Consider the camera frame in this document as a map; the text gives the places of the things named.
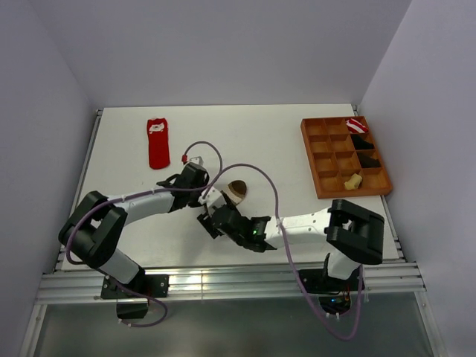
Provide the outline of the brown striped sock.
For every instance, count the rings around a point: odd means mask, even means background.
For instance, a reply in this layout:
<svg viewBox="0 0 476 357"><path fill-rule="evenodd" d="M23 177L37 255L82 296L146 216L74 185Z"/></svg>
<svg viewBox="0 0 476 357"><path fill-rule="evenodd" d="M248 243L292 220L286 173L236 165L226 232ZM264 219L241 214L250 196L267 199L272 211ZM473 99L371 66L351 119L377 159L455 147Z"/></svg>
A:
<svg viewBox="0 0 476 357"><path fill-rule="evenodd" d="M248 188L243 180L233 180L222 190L234 206L239 205L247 196Z"/></svg>

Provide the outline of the yellow sock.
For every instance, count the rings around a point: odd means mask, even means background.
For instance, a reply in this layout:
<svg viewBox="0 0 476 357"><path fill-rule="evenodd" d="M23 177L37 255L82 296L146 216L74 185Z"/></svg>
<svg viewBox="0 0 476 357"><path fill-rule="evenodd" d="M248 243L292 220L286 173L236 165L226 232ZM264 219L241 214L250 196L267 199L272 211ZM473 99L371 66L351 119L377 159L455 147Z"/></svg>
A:
<svg viewBox="0 0 476 357"><path fill-rule="evenodd" d="M346 190L357 190L362 182L363 177L357 173L354 173L347 181L344 182L344 188Z"/></svg>

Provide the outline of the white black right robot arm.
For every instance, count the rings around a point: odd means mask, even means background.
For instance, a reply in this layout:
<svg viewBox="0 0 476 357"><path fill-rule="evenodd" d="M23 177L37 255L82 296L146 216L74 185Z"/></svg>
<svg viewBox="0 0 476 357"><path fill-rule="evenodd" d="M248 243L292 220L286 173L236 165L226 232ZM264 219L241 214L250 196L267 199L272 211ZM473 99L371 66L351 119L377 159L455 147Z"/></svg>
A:
<svg viewBox="0 0 476 357"><path fill-rule="evenodd" d="M328 244L333 250L325 259L323 284L340 289L360 265L377 266L383 262L385 219L345 199L334 199L329 208L278 218L248 218L224 198L200 198L205 212L198 221L215 239L225 235L238 246L263 253L286 245Z"/></svg>

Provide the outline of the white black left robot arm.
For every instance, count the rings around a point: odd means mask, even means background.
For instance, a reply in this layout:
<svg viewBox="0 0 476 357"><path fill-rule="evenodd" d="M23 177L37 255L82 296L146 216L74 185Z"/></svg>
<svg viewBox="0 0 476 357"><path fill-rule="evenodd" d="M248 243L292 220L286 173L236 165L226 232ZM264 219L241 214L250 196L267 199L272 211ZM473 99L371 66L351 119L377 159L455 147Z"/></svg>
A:
<svg viewBox="0 0 476 357"><path fill-rule="evenodd" d="M144 269L118 248L123 228L149 216L195 207L208 182L207 170L189 163L179 174L158 182L148 191L117 197L92 191L61 228L59 241L66 248L67 258L75 254L79 264L117 281L126 296L154 292Z"/></svg>

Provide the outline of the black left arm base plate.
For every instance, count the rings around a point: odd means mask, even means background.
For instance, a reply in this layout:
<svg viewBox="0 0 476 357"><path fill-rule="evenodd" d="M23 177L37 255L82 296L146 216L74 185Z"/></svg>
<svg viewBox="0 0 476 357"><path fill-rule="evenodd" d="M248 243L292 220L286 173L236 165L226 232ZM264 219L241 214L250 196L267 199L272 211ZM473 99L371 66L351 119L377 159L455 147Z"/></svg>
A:
<svg viewBox="0 0 476 357"><path fill-rule="evenodd" d="M124 284L123 286L126 289L141 295L154 298L165 298L169 288L169 275L145 274L136 277L130 283ZM120 289L114 279L107 277L103 281L100 297L104 300L138 298L137 295Z"/></svg>

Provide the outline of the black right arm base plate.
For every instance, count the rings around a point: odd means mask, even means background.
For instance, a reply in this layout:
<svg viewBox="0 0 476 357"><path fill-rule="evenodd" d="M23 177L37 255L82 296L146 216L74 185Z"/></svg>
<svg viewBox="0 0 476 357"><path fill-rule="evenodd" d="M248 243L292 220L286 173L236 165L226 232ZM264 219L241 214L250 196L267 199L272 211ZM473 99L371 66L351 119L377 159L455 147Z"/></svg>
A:
<svg viewBox="0 0 476 357"><path fill-rule="evenodd" d="M298 274L305 290L314 295L339 295L347 291L357 292L360 281L358 268L346 280L329 277L324 274L323 268L300 269Z"/></svg>

